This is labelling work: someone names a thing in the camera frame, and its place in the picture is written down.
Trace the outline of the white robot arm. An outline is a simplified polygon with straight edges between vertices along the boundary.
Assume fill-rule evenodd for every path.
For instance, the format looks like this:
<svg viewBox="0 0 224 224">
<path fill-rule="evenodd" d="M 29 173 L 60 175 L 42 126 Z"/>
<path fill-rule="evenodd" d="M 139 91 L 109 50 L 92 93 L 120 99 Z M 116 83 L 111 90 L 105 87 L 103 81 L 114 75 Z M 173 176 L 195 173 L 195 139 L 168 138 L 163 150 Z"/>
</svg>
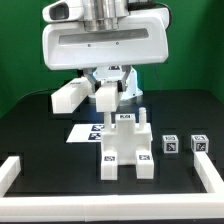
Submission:
<svg viewBox="0 0 224 224">
<path fill-rule="evenodd" d="M 124 100 L 142 94 L 139 64 L 168 58 L 171 12 L 151 0 L 58 0 L 42 11 L 43 55 L 51 70 L 88 69 L 95 86 L 116 80 Z"/>
</svg>

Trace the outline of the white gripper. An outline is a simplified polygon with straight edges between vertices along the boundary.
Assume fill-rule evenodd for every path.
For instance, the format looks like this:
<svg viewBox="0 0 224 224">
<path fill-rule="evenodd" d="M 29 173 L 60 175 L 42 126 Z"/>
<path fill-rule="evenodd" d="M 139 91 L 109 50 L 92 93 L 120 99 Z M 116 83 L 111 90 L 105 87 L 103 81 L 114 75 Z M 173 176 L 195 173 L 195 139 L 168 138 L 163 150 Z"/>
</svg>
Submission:
<svg viewBox="0 0 224 224">
<path fill-rule="evenodd" d="M 42 34 L 44 61 L 52 70 L 83 69 L 93 93 L 99 82 L 92 68 L 123 65 L 117 88 L 125 92 L 130 65 L 162 63 L 168 58 L 168 24 L 166 8 L 133 11 L 111 31 L 87 32 L 82 22 L 49 24 Z"/>
</svg>

